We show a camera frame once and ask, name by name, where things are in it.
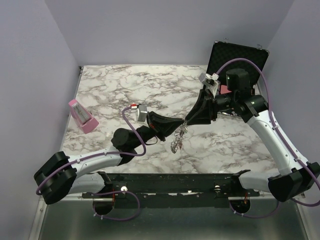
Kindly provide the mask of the metal key ring disc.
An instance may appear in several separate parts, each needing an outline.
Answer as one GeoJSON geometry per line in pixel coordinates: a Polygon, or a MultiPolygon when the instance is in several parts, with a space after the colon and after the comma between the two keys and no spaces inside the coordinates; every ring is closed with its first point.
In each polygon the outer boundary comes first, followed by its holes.
{"type": "Polygon", "coordinates": [[[174,132],[174,140],[170,144],[170,150],[173,154],[181,150],[183,147],[183,139],[188,132],[188,122],[185,120],[174,132]]]}

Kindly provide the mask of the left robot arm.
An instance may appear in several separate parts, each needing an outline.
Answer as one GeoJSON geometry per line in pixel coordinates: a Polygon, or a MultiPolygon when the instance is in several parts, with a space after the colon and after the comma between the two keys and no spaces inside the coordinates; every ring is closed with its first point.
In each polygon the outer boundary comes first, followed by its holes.
{"type": "Polygon", "coordinates": [[[156,137],[165,141],[184,120],[164,117],[153,111],[147,113],[147,125],[134,128],[118,128],[108,147],[84,155],[67,155],[64,151],[54,153],[37,170],[33,178],[37,184],[36,195],[42,196],[47,205],[55,204],[75,193],[76,181],[94,171],[117,167],[142,157],[147,152],[147,141],[156,137]]]}

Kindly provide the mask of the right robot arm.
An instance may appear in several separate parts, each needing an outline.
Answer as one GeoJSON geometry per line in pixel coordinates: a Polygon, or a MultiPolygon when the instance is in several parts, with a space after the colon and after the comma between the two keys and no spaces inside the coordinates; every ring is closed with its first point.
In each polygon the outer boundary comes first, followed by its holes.
{"type": "Polygon", "coordinates": [[[271,193],[278,201],[286,202],[309,190],[320,174],[320,165],[310,163],[286,136],[276,122],[265,98],[256,95],[250,75],[241,68],[226,72],[228,93],[218,94],[219,76],[202,73],[203,88],[185,118],[186,124],[208,125],[219,112],[232,110],[260,137],[276,163],[278,172],[256,173],[245,171],[230,183],[230,191],[241,196],[247,190],[271,193]]]}

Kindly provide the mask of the pink playing card deck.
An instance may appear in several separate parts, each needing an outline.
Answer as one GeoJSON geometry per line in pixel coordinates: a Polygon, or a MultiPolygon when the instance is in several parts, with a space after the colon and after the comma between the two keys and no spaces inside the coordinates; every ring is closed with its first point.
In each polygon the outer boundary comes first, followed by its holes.
{"type": "Polygon", "coordinates": [[[228,90],[227,86],[226,85],[221,85],[220,86],[220,93],[221,94],[227,94],[229,93],[230,91],[228,90]]]}

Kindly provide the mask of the black poker chip case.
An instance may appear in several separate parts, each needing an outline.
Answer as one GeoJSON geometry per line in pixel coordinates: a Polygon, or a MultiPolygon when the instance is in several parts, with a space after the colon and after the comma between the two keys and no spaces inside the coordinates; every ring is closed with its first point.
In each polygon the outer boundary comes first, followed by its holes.
{"type": "Polygon", "coordinates": [[[262,48],[250,47],[223,41],[216,41],[212,46],[206,72],[219,75],[221,85],[227,86],[226,71],[231,69],[244,69],[249,73],[250,85],[257,84],[260,74],[250,63],[238,60],[228,64],[223,70],[218,71],[225,63],[233,59],[247,59],[253,62],[260,70],[263,70],[269,57],[269,51],[262,48]]]}

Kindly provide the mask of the pink metronome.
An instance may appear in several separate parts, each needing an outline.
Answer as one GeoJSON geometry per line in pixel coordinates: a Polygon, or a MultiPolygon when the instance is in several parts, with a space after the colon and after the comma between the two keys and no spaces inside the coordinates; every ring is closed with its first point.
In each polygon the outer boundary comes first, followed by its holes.
{"type": "Polygon", "coordinates": [[[76,125],[84,134],[88,134],[97,128],[99,125],[97,119],[76,99],[71,100],[68,106],[76,125]]]}

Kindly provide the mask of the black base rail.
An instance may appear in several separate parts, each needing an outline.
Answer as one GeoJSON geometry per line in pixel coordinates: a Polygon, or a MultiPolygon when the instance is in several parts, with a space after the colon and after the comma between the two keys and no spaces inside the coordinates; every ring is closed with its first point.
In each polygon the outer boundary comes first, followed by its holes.
{"type": "Polygon", "coordinates": [[[237,173],[170,174],[105,173],[99,171],[76,179],[59,198],[81,194],[99,206],[141,208],[227,208],[229,201],[255,199],[257,190],[247,190],[236,181],[237,173]]]}

